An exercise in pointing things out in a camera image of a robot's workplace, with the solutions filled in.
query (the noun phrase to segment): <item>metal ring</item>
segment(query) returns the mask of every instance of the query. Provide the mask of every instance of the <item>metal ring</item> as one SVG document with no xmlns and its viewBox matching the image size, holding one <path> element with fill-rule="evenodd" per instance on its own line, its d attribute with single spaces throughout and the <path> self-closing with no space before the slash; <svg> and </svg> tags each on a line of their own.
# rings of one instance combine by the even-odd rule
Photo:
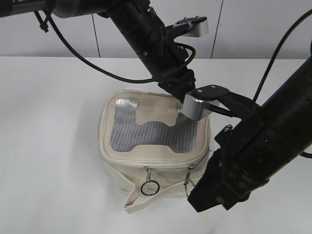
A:
<svg viewBox="0 0 312 234">
<path fill-rule="evenodd" d="M 144 192 L 144 191 L 143 191 L 144 186 L 145 186 L 146 184 L 148 184 L 148 183 L 154 183 L 154 184 L 156 184 L 156 185 L 157 185 L 157 190 L 156 190 L 155 192 L 151 193 L 151 194 L 147 194 L 146 192 Z M 145 195 L 145 196 L 154 196 L 155 194 L 157 194 L 157 193 L 159 192 L 159 190 L 160 190 L 160 185 L 159 185 L 159 183 L 158 183 L 156 180 L 146 180 L 146 181 L 142 184 L 142 186 L 141 186 L 141 193 L 142 193 L 143 195 Z"/>
</svg>

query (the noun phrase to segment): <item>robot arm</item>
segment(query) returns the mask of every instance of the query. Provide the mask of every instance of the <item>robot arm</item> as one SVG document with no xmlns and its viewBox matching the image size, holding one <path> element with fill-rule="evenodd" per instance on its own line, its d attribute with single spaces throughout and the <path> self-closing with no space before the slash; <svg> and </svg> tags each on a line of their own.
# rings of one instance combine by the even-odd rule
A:
<svg viewBox="0 0 312 234">
<path fill-rule="evenodd" d="M 182 103 L 195 88 L 194 72 L 187 68 L 188 46 L 175 43 L 182 35 L 199 37 L 208 32 L 206 17 L 183 19 L 165 27 L 149 0 L 4 0 L 0 17 L 48 10 L 61 18 L 97 13 L 111 18 L 160 88 Z"/>
</svg>

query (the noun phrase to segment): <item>silver insulated lining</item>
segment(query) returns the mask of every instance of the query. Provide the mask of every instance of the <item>silver insulated lining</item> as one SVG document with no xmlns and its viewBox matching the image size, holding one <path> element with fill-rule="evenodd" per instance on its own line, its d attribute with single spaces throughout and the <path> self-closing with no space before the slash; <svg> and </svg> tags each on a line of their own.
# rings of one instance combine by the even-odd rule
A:
<svg viewBox="0 0 312 234">
<path fill-rule="evenodd" d="M 168 126 L 160 121 L 143 125 L 136 122 L 138 101 L 119 99 L 116 101 L 111 147 L 117 152 L 132 151 L 138 145 L 166 145 L 174 153 L 190 153 L 197 147 L 197 121 L 186 118 L 179 112 L 176 124 Z"/>
</svg>

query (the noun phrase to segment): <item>white tabletop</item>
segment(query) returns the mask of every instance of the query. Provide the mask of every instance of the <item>white tabletop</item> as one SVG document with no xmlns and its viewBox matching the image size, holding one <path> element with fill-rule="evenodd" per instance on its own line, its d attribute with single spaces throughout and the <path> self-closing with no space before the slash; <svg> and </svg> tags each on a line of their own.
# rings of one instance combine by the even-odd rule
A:
<svg viewBox="0 0 312 234">
<path fill-rule="evenodd" d="M 138 59 L 92 61 L 127 78 L 150 77 Z M 302 63 L 278 60 L 259 103 Z M 198 87 L 217 84 L 252 97 L 267 64 L 195 60 L 190 67 Z M 99 115 L 115 91 L 163 91 L 112 80 L 75 58 L 0 58 L 0 71 L 0 233 L 312 233 L 312 160 L 305 158 L 230 211 L 219 206 L 198 214 L 186 199 L 165 199 L 125 213 L 125 195 L 98 158 Z M 213 136 L 229 123 L 237 122 L 212 114 Z"/>
</svg>

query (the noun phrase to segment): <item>canvas bag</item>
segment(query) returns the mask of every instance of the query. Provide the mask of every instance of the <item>canvas bag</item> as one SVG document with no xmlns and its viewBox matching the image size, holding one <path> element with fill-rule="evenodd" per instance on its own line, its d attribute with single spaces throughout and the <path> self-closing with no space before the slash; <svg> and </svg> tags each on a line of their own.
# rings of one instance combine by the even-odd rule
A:
<svg viewBox="0 0 312 234">
<path fill-rule="evenodd" d="M 210 120 L 190 120 L 172 96 L 121 91 L 102 111 L 98 144 L 103 166 L 128 197 L 128 213 L 161 198 L 186 197 L 205 172 Z"/>
</svg>

